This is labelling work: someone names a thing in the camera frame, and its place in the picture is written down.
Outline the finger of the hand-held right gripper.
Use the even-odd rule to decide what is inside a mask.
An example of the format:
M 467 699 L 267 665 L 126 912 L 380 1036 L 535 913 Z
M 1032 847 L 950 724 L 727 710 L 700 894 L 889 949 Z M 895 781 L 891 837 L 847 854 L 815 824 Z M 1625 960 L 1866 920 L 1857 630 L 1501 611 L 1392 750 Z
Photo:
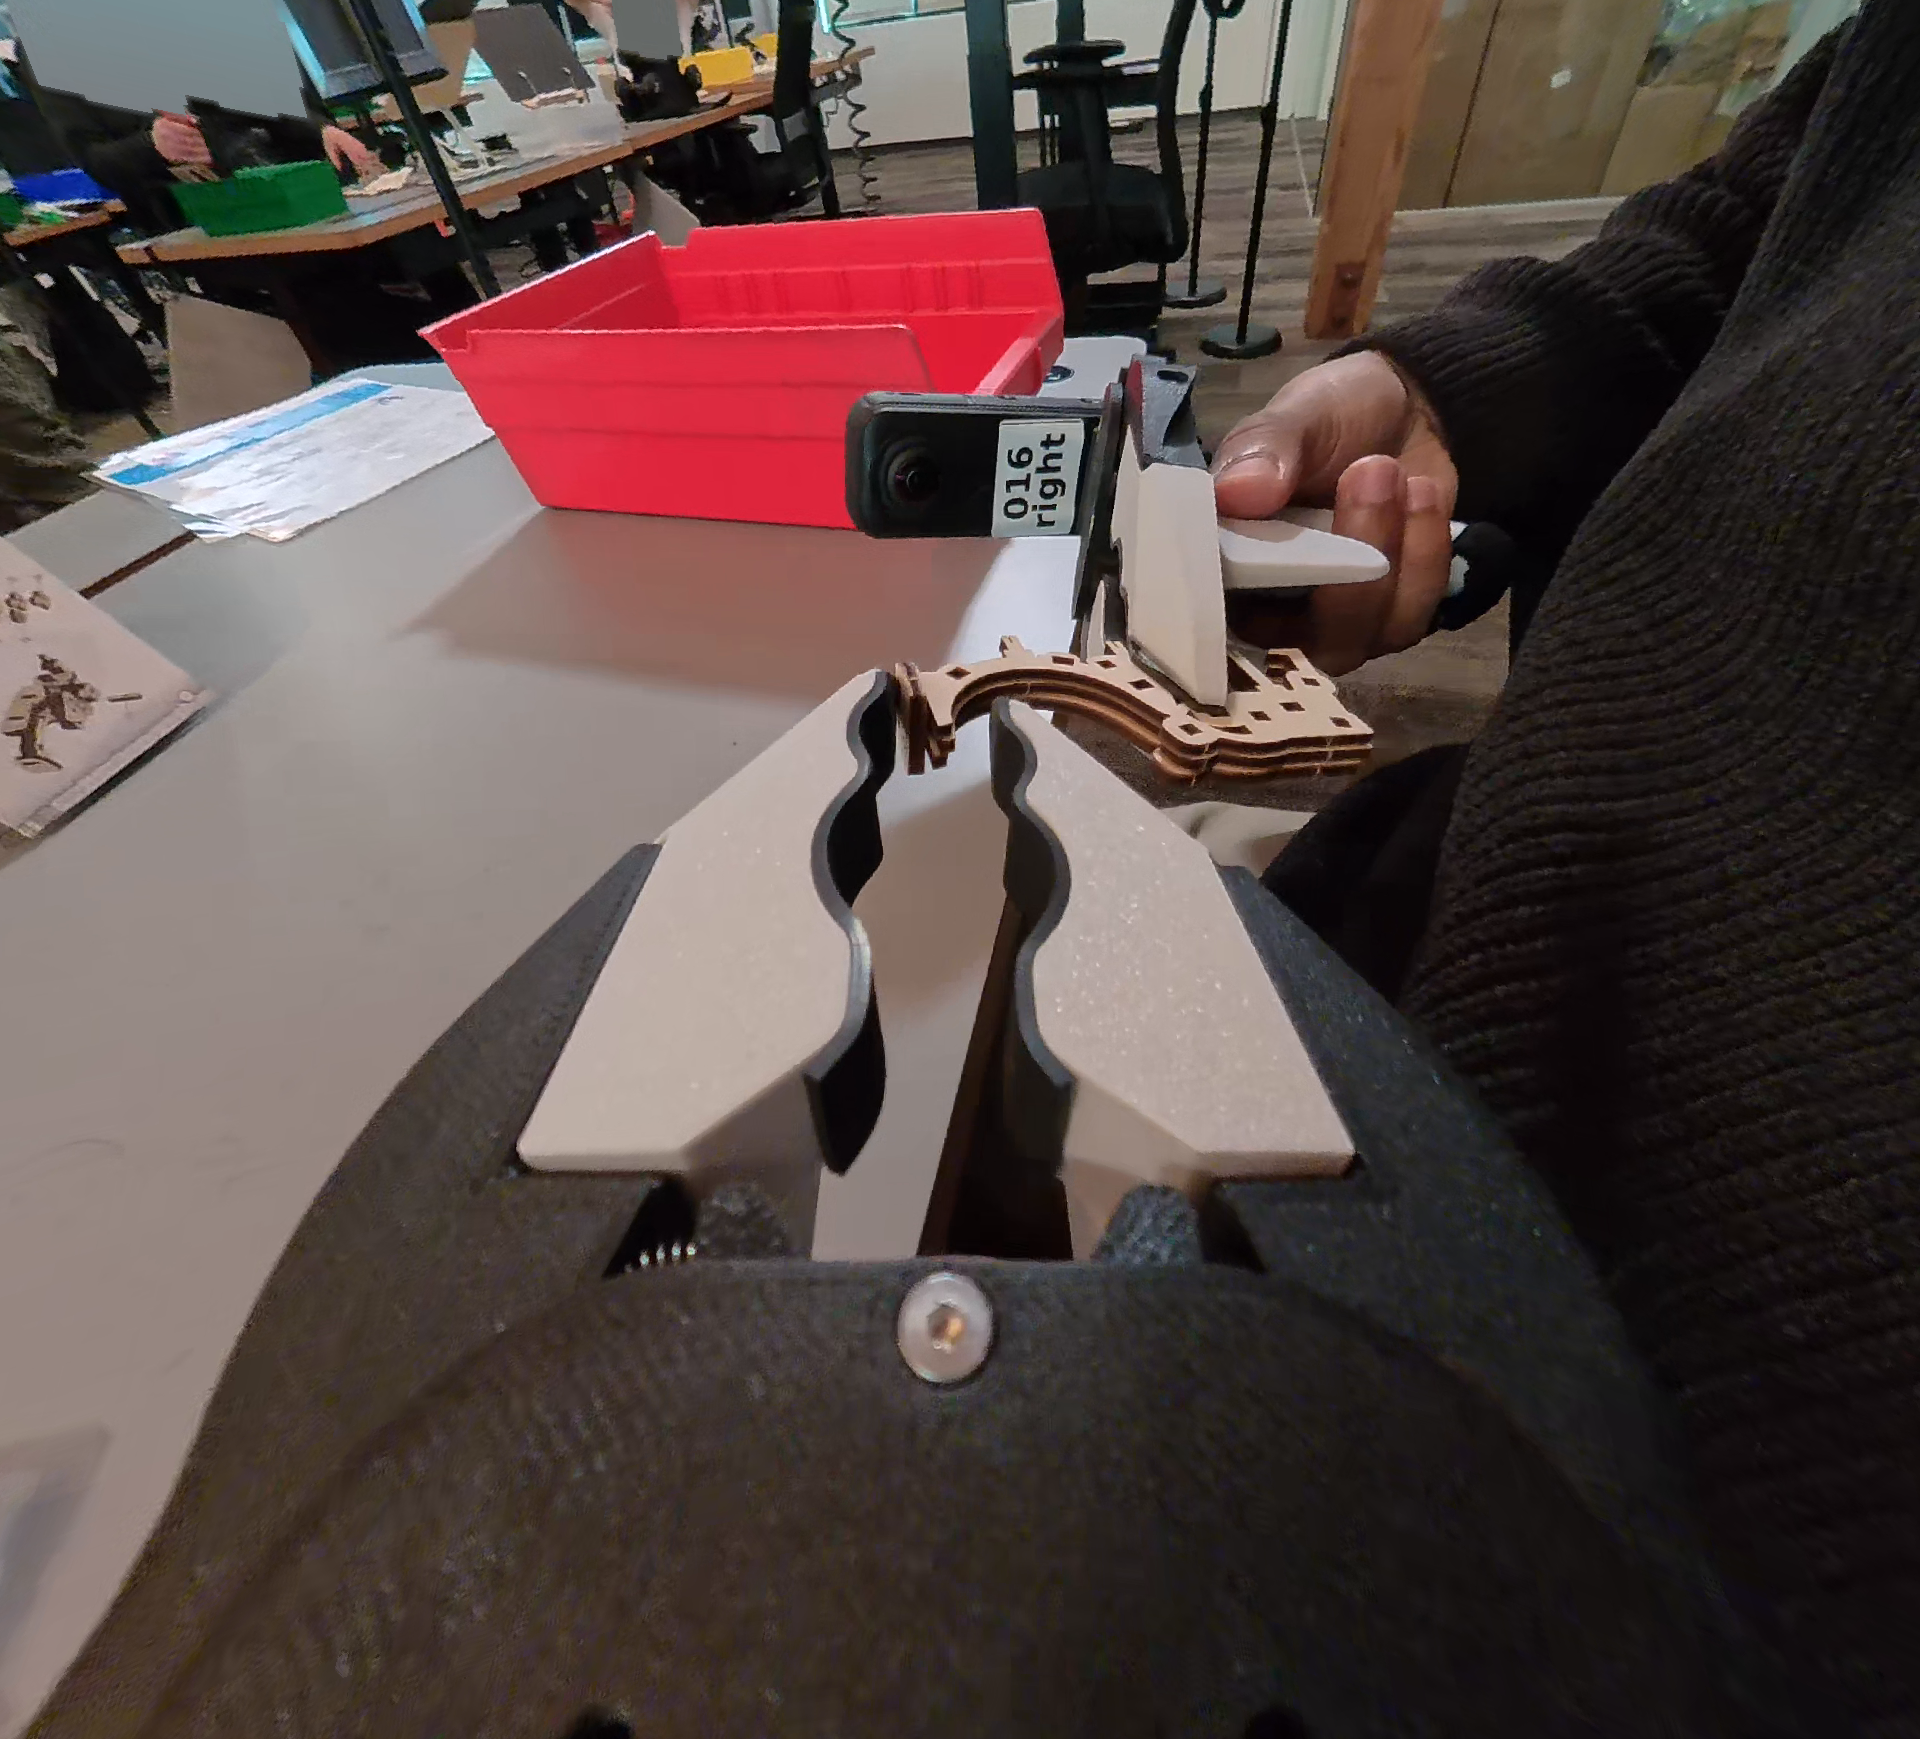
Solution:
M 1204 466 L 1117 466 L 1117 580 L 1137 658 L 1192 702 L 1228 699 L 1228 618 Z

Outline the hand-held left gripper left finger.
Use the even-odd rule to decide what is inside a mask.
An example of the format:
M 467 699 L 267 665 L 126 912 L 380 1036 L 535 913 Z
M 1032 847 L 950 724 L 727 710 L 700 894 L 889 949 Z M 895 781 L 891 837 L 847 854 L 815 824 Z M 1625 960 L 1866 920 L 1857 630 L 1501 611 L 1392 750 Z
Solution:
M 812 1251 L 822 1173 L 874 1131 L 884 1037 L 851 912 L 884 854 L 891 678 L 840 682 L 652 847 L 517 1157 L 751 1184 Z

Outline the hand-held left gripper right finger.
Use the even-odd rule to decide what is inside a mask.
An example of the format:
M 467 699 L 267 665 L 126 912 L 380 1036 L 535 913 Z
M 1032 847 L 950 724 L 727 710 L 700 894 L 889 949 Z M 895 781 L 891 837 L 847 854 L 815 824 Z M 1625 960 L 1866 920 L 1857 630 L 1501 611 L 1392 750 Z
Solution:
M 1354 1139 L 1223 868 L 1021 699 L 991 707 L 1018 912 L 1004 1142 L 1070 1255 L 1137 1189 L 1338 1180 Z

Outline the laser-cut wooden puzzle piece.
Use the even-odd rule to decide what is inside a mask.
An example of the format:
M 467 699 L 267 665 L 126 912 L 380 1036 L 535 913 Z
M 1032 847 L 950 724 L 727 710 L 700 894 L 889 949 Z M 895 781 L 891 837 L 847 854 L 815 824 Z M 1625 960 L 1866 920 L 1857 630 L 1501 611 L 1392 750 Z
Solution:
M 1296 649 L 1231 647 L 1225 702 L 1183 694 L 1125 642 L 1083 658 L 1028 649 L 1015 637 L 971 662 L 916 668 L 899 661 L 891 686 L 912 774 L 942 768 L 957 730 L 1002 699 L 1090 718 L 1180 783 L 1333 776 L 1371 750 L 1371 727 Z

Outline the person's right forearm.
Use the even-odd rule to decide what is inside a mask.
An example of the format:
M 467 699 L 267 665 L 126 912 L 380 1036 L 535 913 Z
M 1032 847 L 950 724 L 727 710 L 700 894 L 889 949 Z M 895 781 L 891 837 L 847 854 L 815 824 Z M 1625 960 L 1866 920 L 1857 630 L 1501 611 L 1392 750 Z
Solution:
M 1917 682 L 1917 0 L 1864 0 L 1717 152 L 1313 371 L 1381 377 L 1498 527 L 1515 672 Z

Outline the grey desk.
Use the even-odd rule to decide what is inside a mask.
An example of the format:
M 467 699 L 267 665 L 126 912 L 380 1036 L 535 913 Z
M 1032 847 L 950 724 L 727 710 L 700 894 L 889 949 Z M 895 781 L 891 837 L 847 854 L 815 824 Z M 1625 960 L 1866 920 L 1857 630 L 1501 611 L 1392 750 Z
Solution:
M 212 706 L 3 857 L 4 1736 L 425 1046 L 854 672 L 1070 642 L 1063 541 L 545 510 L 493 440 L 287 541 L 162 532 L 20 532 Z

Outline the person's right hand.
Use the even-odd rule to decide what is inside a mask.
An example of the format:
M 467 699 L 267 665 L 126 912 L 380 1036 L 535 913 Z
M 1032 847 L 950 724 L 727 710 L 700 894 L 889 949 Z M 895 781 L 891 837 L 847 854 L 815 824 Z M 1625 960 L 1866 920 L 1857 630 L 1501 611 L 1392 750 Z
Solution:
M 1302 649 L 1326 675 L 1415 647 L 1451 587 L 1456 467 L 1420 392 L 1374 350 L 1292 375 L 1213 449 L 1225 519 L 1271 521 L 1292 505 L 1386 559 L 1367 584 L 1323 584 L 1296 610 L 1240 601 L 1235 630 Z

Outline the red plastic bin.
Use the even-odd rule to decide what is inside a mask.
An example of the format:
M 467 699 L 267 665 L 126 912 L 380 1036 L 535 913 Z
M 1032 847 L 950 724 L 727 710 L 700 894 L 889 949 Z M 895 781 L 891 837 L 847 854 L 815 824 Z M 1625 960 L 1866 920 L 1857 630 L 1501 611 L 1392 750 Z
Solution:
M 1035 208 L 647 234 L 424 329 L 534 500 L 851 527 L 871 392 L 1029 397 L 1063 344 Z

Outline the black round-base floor stand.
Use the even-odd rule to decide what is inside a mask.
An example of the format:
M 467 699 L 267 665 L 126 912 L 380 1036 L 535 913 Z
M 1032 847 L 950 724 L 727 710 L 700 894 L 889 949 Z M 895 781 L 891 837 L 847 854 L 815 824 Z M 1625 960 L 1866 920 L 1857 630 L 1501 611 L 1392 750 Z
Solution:
M 1292 27 L 1292 3 L 1296 0 L 1278 0 L 1275 8 L 1275 41 L 1271 54 L 1271 69 L 1268 69 L 1268 90 L 1262 99 L 1262 114 L 1259 114 L 1259 160 L 1255 160 L 1255 176 L 1254 176 L 1254 191 L 1249 191 L 1249 219 L 1245 229 L 1245 257 L 1242 257 L 1242 275 L 1240 275 L 1240 289 L 1235 289 L 1235 316 L 1234 323 L 1216 323 L 1209 333 L 1201 333 L 1201 353 L 1216 359 L 1216 361 L 1259 361 L 1264 356 L 1278 353 L 1282 347 L 1282 329 L 1272 323 L 1259 323 L 1254 319 L 1254 287 L 1259 280 L 1259 258 L 1262 258 L 1262 224 L 1264 224 L 1264 205 L 1268 205 L 1268 179 L 1272 168 L 1272 155 L 1275 155 L 1275 130 L 1278 130 L 1278 100 L 1282 100 L 1282 78 L 1283 78 L 1283 51 Z

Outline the black office chair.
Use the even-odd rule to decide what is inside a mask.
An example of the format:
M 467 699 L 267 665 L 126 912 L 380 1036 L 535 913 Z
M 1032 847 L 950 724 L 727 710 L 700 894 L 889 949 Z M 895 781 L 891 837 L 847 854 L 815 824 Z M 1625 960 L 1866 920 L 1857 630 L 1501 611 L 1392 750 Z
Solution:
M 779 45 L 774 56 L 769 107 L 777 148 L 753 148 L 747 165 L 747 215 L 774 216 L 815 202 L 840 216 L 826 126 L 812 92 L 812 0 L 779 0 Z
M 1113 40 L 1032 47 L 1014 85 L 1041 110 L 1046 158 L 1018 172 L 1045 219 L 1067 336 L 1149 336 L 1165 271 L 1189 248 L 1180 152 L 1180 47 L 1125 61 Z M 1155 162 L 1117 162 L 1113 113 L 1155 113 Z

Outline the long wooden table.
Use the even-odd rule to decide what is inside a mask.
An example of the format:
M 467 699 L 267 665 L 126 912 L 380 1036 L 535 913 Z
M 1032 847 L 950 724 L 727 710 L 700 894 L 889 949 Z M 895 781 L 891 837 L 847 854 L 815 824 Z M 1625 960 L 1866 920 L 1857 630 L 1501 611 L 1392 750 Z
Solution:
M 620 121 L 620 130 L 601 141 L 566 141 L 541 155 L 513 155 L 503 162 L 455 175 L 452 193 L 476 234 L 480 219 L 491 219 L 513 208 L 520 199 L 546 191 L 570 188 L 594 172 L 609 172 L 627 162 L 647 162 L 659 148 L 693 141 L 744 117 L 769 114 L 774 80 L 753 78 L 730 90 L 726 99 L 702 100 L 690 114 L 671 121 Z M 264 274 L 271 261 L 281 258 L 337 258 L 376 244 L 390 244 L 419 234 L 428 257 L 439 254 L 435 240 L 448 240 L 459 250 L 457 229 L 442 208 L 428 172 L 419 165 L 418 179 L 400 188 L 376 191 L 373 196 L 350 199 L 342 216 L 312 219 L 297 229 L 249 229 L 233 236 L 209 236 L 198 224 L 175 229 L 151 240 L 116 240 L 112 254 L 130 268 L 186 271 L 203 265 L 249 265 Z

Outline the blue white printed paper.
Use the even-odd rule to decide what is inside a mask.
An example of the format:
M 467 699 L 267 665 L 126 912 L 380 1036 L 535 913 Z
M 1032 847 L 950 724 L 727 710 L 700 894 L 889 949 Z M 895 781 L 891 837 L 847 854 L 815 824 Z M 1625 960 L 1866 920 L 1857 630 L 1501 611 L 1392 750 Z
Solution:
M 487 440 L 459 385 L 346 375 L 112 455 L 92 474 L 206 541 L 287 541 Z

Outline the cardboard sheets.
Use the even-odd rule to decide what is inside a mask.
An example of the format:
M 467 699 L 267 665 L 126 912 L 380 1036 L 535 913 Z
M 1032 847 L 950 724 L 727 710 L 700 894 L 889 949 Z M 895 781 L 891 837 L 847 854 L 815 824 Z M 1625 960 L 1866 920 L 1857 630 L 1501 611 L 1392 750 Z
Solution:
M 1804 0 L 1443 0 L 1402 212 L 1624 193 L 1700 162 Z

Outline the clear bag with printed sheet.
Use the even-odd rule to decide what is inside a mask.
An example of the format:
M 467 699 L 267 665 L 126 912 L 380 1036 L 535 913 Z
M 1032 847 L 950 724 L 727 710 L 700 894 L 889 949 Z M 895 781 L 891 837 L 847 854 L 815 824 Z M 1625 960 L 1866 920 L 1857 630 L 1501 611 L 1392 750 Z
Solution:
M 3 837 L 30 841 L 209 702 L 179 665 L 3 541 Z

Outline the green plastic bin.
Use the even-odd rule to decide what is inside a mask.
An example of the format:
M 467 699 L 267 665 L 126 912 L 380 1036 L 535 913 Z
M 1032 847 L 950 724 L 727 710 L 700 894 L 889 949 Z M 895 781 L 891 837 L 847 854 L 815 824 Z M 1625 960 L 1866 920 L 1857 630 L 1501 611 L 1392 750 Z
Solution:
M 172 199 L 179 219 L 206 236 L 278 234 L 350 215 L 337 172 L 323 158 L 175 179 Z

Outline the wooden post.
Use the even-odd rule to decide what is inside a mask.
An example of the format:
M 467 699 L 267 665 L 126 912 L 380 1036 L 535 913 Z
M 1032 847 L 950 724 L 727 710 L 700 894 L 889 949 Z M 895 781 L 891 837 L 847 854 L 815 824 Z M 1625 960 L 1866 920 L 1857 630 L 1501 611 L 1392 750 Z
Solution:
M 1357 0 L 1323 141 L 1305 329 L 1367 329 L 1402 191 L 1443 0 Z

